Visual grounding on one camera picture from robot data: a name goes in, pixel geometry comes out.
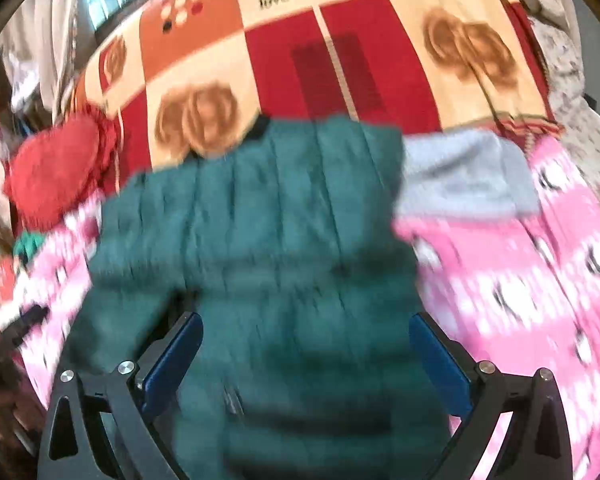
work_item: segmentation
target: pink fabric with cartoon print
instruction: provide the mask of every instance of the pink fabric with cartoon print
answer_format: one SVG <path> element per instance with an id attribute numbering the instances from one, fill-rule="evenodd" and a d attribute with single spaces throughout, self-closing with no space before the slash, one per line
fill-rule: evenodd
<path id="1" fill-rule="evenodd" d="M 600 473 L 600 206 L 555 139 L 543 139 L 529 164 L 538 216 L 397 218 L 395 230 L 413 241 L 424 306 L 451 339 L 503 372 L 554 372 L 574 478 L 593 480 Z M 509 419 L 501 417 L 475 480 L 486 478 Z"/>
<path id="2" fill-rule="evenodd" d="M 14 289 L 14 302 L 21 312 L 35 303 L 50 308 L 46 321 L 34 328 L 20 347 L 29 379 L 45 407 L 62 346 L 91 288 L 87 259 L 98 239 L 103 198 L 97 191 L 64 217 L 64 223 L 49 233 L 29 272 L 18 276 Z"/>

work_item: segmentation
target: green jacket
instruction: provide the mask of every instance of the green jacket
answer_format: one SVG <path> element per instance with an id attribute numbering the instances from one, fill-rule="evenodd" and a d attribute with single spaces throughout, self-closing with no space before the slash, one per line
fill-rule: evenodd
<path id="1" fill-rule="evenodd" d="M 204 340 L 166 436 L 192 480 L 423 478 L 448 431 L 409 347 L 401 166 L 397 130 L 332 118 L 139 175 L 104 205 L 63 361 L 113 370 L 197 290 Z"/>

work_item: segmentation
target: red pillow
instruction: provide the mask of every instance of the red pillow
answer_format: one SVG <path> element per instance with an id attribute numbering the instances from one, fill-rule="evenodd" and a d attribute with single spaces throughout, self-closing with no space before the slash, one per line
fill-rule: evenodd
<path id="1" fill-rule="evenodd" d="M 114 123 L 94 107 L 27 139 L 4 183 L 24 228 L 49 231 L 86 200 L 100 185 L 117 144 Z"/>

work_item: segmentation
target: heart-shaped pillow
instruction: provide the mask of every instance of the heart-shaped pillow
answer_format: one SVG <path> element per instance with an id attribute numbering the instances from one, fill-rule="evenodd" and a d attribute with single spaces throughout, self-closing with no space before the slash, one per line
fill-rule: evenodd
<path id="1" fill-rule="evenodd" d="M 83 202 L 98 187 L 117 142 L 114 123 L 96 109 L 27 139 L 4 183 L 24 228 L 48 231 Z"/>

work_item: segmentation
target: puffer jacket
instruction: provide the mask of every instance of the puffer jacket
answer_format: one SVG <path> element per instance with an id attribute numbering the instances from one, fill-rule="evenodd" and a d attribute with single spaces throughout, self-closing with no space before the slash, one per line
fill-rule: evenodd
<path id="1" fill-rule="evenodd" d="M 397 130 L 336 117 L 139 175 L 104 205 L 62 362 L 113 370 L 195 290 L 205 336 L 165 436 L 190 478 L 423 478 L 448 431 L 409 346 L 401 165 Z"/>

